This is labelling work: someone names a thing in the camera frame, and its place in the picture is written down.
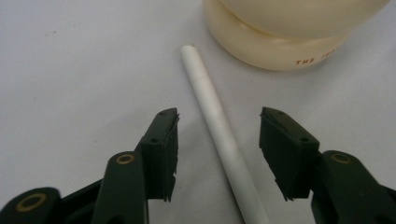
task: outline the white rod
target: white rod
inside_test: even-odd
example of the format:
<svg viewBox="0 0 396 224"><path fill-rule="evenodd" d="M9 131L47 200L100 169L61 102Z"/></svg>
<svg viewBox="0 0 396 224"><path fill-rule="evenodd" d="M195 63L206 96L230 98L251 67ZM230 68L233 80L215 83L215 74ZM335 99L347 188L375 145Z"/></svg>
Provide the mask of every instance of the white rod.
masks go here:
<svg viewBox="0 0 396 224"><path fill-rule="evenodd" d="M260 196L198 50L191 45L183 46L181 57L245 223L269 224Z"/></svg>

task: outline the white table surface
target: white table surface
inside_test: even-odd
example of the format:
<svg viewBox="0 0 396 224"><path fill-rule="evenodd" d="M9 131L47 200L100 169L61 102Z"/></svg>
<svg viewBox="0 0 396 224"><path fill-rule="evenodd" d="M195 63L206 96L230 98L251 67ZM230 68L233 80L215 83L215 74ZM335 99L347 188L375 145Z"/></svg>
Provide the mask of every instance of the white table surface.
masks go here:
<svg viewBox="0 0 396 224"><path fill-rule="evenodd" d="M0 1L0 206L28 189L63 196L134 150L155 114L177 107L171 203L150 223L243 223L179 48L194 43L212 76L271 223L315 223L310 200L285 202L259 149L262 106L358 157L396 189L396 2L319 65L270 72L212 38L200 0Z"/></svg>

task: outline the cream plastic bottle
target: cream plastic bottle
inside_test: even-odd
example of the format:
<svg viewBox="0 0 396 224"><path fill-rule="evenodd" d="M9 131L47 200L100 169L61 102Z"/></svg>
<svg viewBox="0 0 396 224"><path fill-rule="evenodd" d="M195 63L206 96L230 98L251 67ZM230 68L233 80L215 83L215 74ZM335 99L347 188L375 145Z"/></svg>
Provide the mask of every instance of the cream plastic bottle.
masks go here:
<svg viewBox="0 0 396 224"><path fill-rule="evenodd" d="M207 26L212 35L227 51L245 63L264 69L285 71L307 67L330 57L345 42L350 31L356 25L372 17L389 0L203 1ZM300 5L293 4L293 1L299 2ZM334 4L338 3L341 8L338 9L339 13L346 10L343 7L348 7L346 11L352 10L352 5L357 7L357 2L370 2L371 7L363 4L364 7L357 7L354 11L355 14L351 13L349 19L344 17L344 20L348 20L348 22L338 20L338 23L334 22L333 25L321 27L318 26L318 23L327 21L320 21L320 17L315 10L311 10L312 14L307 15L310 11L309 8L319 7L319 2L323 5L323 11L329 5L332 5L332 9L336 11ZM286 3L290 3L286 7L288 10L278 8ZM273 7L271 13L263 9L269 6ZM228 7L236 8L236 11L231 12ZM256 20L246 20L247 23L245 20L242 21L240 18L244 18L246 15ZM297 28L292 27L292 25L298 23L295 22L298 17L301 20L303 18L318 18L317 22L305 24L310 26L309 28L306 28L305 25L299 25ZM276 23L276 20L282 20L283 22Z"/></svg>

